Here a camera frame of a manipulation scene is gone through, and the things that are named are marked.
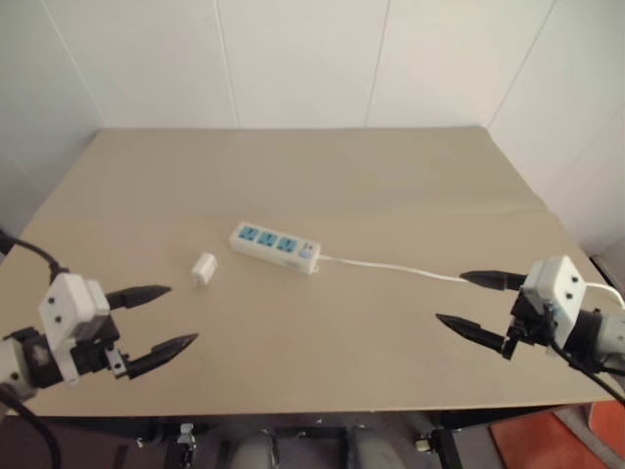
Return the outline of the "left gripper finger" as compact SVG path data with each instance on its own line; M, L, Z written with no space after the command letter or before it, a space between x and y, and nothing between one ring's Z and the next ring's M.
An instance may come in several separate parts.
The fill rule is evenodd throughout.
M126 376L134 379L166 364L184 351L197 337L198 333L182 335L153 346L147 355L126 361Z
M151 302L171 290L169 286L157 284L135 286L107 293L105 299L112 311L120 308L132 309Z

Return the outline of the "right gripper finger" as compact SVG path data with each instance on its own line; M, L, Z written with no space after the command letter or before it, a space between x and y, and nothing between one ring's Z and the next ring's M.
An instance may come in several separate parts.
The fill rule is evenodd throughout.
M484 288L519 291L526 280L526 275L503 271L468 271L462 273L460 278Z
M498 354L502 353L505 343L505 338L502 335L488 331L482 328L478 323L460 317L436 314L436 318L461 337L495 351Z

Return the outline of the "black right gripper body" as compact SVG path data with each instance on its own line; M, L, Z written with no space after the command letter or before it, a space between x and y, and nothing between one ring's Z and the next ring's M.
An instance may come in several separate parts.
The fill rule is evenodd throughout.
M513 305L504 343L501 348L501 355L504 359L510 360L522 342L530 346L540 345L549 348L555 339L554 311L551 304L545 306L538 302L536 309L529 301L523 290Z

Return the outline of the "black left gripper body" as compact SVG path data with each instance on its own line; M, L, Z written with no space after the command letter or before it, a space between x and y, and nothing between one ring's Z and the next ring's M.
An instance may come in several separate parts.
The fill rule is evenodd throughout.
M115 343L120 338L112 317L104 320L90 339L76 342L71 350L76 369L80 375L110 370L116 378L128 375L127 355L123 355Z

